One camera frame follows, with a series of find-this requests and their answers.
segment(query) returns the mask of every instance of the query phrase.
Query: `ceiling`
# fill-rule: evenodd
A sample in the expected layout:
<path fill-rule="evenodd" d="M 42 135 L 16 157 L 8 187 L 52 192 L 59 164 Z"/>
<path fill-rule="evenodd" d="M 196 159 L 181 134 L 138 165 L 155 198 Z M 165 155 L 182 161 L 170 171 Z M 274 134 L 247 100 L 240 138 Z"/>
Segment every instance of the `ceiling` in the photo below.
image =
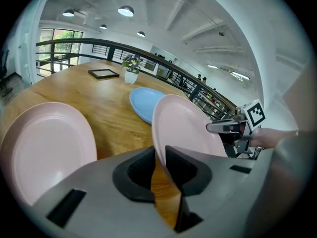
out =
<path fill-rule="evenodd" d="M 133 17 L 124 17 L 117 12 L 123 5 L 134 8 Z M 62 16 L 68 8 L 81 14 L 72 18 Z M 153 28 L 152 34 L 165 35 L 164 40 L 170 36 L 170 40 L 190 50 L 204 68 L 207 64 L 216 65 L 246 75 L 252 82 L 254 74 L 248 56 L 222 14 L 212 0 L 48 0 L 41 19 L 78 25 L 89 21 L 94 29 L 105 23 L 108 30 L 122 23 L 127 26 L 126 33 L 131 35 L 135 33 L 129 32 L 129 24 Z M 146 34 L 146 39 L 157 44 L 153 36 Z M 165 41 L 159 46 L 173 53 L 169 49 L 170 44 Z"/>

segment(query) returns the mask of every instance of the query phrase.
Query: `black picture frame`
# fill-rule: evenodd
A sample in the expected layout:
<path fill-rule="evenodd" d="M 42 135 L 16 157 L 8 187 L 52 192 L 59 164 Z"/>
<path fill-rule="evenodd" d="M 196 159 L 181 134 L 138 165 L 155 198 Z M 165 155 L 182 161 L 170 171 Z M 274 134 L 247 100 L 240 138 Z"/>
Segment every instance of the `black picture frame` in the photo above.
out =
<path fill-rule="evenodd" d="M 105 71 L 105 70 L 111 71 L 113 73 L 113 75 L 98 76 L 97 74 L 94 73 L 94 71 Z M 118 73 L 115 73 L 114 71 L 112 71 L 110 69 L 92 69 L 92 70 L 89 70 L 88 73 L 90 75 L 92 75 L 95 79 L 104 79 L 104 78 L 112 78 L 112 77 L 119 77 L 120 76 Z"/>

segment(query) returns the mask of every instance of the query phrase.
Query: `wooden table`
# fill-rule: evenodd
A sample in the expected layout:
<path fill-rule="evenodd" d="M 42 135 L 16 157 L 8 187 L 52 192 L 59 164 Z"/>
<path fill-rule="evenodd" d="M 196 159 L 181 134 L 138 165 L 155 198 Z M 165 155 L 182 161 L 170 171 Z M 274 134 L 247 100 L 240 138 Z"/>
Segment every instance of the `wooden table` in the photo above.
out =
<path fill-rule="evenodd" d="M 165 94 L 185 94 L 154 77 L 140 73 L 135 84 L 119 78 L 96 80 L 90 69 L 111 69 L 123 74 L 120 65 L 109 61 L 90 62 L 55 73 L 16 96 L 0 116 L 0 140 L 11 123 L 28 108 L 44 102 L 62 102 L 78 109 L 94 133 L 98 159 L 153 145 L 151 126 L 132 110 L 131 90 L 149 87 Z M 152 177 L 156 208 L 174 228 L 180 202 L 179 190 L 168 180 L 158 159 Z"/>

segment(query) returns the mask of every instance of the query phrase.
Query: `flower pot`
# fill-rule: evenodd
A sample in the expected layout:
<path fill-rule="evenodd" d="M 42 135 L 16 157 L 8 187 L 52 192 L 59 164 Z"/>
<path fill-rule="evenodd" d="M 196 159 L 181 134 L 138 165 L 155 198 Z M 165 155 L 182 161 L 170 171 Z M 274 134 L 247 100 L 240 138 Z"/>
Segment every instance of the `flower pot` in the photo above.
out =
<path fill-rule="evenodd" d="M 129 84 L 134 84 L 135 81 L 137 80 L 139 74 L 126 71 L 124 75 L 124 82 L 129 83 Z"/>

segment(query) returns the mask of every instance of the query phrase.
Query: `plate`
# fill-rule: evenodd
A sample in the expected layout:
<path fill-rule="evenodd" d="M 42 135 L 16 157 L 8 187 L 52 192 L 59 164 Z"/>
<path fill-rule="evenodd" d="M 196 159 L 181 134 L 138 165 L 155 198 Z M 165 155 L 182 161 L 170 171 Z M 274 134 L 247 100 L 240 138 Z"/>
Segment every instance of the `plate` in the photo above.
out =
<path fill-rule="evenodd" d="M 153 113 L 152 138 L 162 165 L 166 166 L 166 145 L 227 157 L 218 133 L 206 130 L 210 122 L 203 111 L 183 97 L 161 98 Z"/>
<path fill-rule="evenodd" d="M 23 112 L 8 129 L 0 149 L 0 166 L 13 195 L 29 205 L 95 160 L 95 139 L 85 117 L 56 102 Z"/>
<path fill-rule="evenodd" d="M 152 124 L 152 116 L 155 105 L 165 96 L 160 91 L 139 87 L 130 92 L 130 104 L 134 112 L 144 121 Z"/>

